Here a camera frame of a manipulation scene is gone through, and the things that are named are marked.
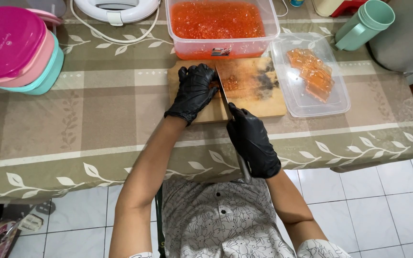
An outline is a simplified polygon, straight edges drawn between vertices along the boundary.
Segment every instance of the mint green pitcher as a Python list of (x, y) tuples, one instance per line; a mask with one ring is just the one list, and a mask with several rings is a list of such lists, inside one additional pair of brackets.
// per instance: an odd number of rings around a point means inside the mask
[(336, 47), (353, 51), (395, 21), (393, 9), (380, 0), (369, 0), (336, 33)]

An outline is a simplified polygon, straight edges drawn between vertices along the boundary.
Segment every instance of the power cord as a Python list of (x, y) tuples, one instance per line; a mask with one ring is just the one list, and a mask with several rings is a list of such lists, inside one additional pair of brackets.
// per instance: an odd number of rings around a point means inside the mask
[(285, 16), (285, 15), (287, 15), (288, 14), (288, 6), (286, 5), (286, 3), (284, 2), (285, 0), (282, 0), (283, 1), (283, 4), (284, 4), (284, 7), (286, 7), (286, 12), (284, 13), (284, 15), (277, 15), (277, 17), (283, 17), (283, 16)]
[(135, 43), (138, 42), (144, 38), (146, 38), (147, 35), (149, 35), (149, 33), (151, 33), (152, 28), (154, 28), (154, 26), (156, 25), (157, 19), (159, 17), (159, 9), (160, 9), (160, 1), (159, 1), (159, 5), (157, 6), (157, 13), (156, 13), (156, 18), (154, 19), (154, 23), (151, 25), (151, 27), (148, 29), (148, 31), (146, 31), (146, 33), (143, 34), (143, 36), (141, 36), (140, 38), (136, 38), (136, 39), (132, 39), (132, 40), (120, 40), (120, 39), (115, 39), (115, 38), (110, 38), (108, 36), (106, 36), (105, 34), (101, 33), (99, 30), (95, 29), (94, 27), (90, 26), (88, 23), (86, 23), (84, 20), (82, 20), (81, 18), (79, 18), (79, 16), (77, 16), (76, 12), (74, 11), (73, 8), (73, 0), (70, 0), (71, 3), (71, 12), (74, 15), (74, 17), (76, 17), (77, 20), (79, 20), (80, 22), (82, 22), (85, 26), (89, 27), (91, 30), (95, 31), (98, 35), (102, 36), (103, 38), (106, 38), (107, 40), (114, 42), (114, 43), (122, 43), (122, 44), (129, 44), (129, 43)]

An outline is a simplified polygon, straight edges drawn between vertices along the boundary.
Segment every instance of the tablecloth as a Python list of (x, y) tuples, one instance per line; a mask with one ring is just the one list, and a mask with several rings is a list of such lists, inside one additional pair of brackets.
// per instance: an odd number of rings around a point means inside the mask
[[(273, 3), (284, 13), (280, 0)], [(263, 119), (283, 168), (349, 170), (413, 158), (413, 96), (403, 74), (375, 64), (365, 46), (336, 50), (334, 34), (347, 17), (320, 17), (310, 0), (288, 7), (279, 19), (281, 33), (316, 32), (330, 42), (352, 106), (338, 115)], [(88, 22), (113, 38), (132, 39), (146, 32), (154, 16), (123, 27)], [(70, 10), (63, 18), (57, 37), (65, 61), (52, 89), (41, 96), (0, 90), (0, 203), (122, 184), (169, 107), (167, 69), (179, 59), (164, 2), (152, 32), (132, 44), (102, 38)], [(165, 179), (240, 177), (225, 125), (187, 127)]]

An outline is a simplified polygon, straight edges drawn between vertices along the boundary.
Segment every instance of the black glove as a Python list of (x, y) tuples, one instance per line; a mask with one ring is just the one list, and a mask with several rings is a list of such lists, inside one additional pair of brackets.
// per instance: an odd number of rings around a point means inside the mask
[(246, 109), (229, 103), (235, 121), (227, 123), (227, 132), (237, 152), (248, 161), (251, 176), (271, 178), (278, 174), (281, 163), (272, 144), (268, 141), (264, 123)]
[(206, 64), (181, 67), (178, 71), (179, 90), (171, 108), (164, 117), (179, 117), (187, 121), (189, 126), (197, 114), (211, 101), (218, 87), (209, 88), (214, 77), (214, 70)]

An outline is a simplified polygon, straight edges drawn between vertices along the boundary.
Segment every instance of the patterned shirt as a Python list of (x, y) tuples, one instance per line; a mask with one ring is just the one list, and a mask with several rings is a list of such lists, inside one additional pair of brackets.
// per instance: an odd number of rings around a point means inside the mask
[[(245, 184), (163, 184), (165, 252), (170, 258), (350, 258), (326, 240), (303, 242), (297, 256), (275, 224), (276, 213), (264, 179)], [(152, 258), (140, 253), (130, 258)]]

